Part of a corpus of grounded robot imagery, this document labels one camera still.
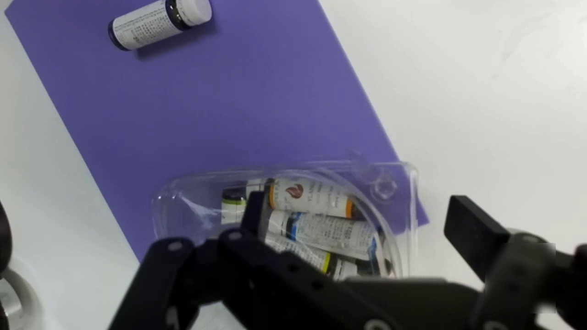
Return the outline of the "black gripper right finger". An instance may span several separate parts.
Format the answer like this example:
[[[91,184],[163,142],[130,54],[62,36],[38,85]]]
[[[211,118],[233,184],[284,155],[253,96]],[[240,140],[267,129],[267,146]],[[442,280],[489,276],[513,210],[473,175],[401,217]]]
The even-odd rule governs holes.
[[[587,245],[557,252],[537,236],[508,232],[462,195],[447,203],[443,237],[484,283],[469,330],[539,330],[541,307],[587,330]]]

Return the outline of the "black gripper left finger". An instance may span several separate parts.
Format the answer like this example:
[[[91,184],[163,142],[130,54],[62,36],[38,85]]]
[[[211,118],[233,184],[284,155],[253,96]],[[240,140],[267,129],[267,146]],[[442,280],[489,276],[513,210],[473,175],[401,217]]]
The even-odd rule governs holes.
[[[260,241],[267,199],[255,193],[242,225],[200,247],[154,243],[108,330],[189,330],[220,303],[245,330],[392,330],[392,320],[300,258]]]

